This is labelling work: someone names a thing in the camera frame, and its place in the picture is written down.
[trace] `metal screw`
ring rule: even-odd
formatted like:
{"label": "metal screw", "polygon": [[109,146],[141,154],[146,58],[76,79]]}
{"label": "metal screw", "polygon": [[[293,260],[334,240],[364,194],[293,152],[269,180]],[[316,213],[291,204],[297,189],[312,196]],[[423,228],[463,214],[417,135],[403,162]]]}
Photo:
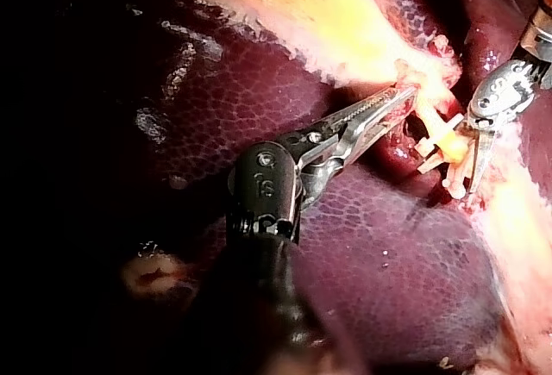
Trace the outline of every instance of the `metal screw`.
{"label": "metal screw", "polygon": [[262,152],[257,155],[257,163],[260,166],[273,166],[274,165],[274,155],[268,152]]}
{"label": "metal screw", "polygon": [[312,131],[312,132],[309,132],[309,134],[307,135],[307,138],[313,144],[317,144],[322,139],[322,134],[320,134],[317,131]]}

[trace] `metal jaw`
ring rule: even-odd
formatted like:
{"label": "metal jaw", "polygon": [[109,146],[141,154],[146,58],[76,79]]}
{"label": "metal jaw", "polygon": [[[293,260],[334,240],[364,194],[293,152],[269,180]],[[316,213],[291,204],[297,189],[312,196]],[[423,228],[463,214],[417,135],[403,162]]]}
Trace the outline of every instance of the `metal jaw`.
{"label": "metal jaw", "polygon": [[385,120],[416,94],[415,87],[387,88],[308,128],[248,148],[229,175],[227,238],[268,233],[298,242],[301,211],[344,166],[404,119]]}
{"label": "metal jaw", "polygon": [[468,192],[477,191],[492,157],[497,135],[533,102],[534,64],[512,59],[481,82],[468,109],[467,123],[476,129],[474,168]]}

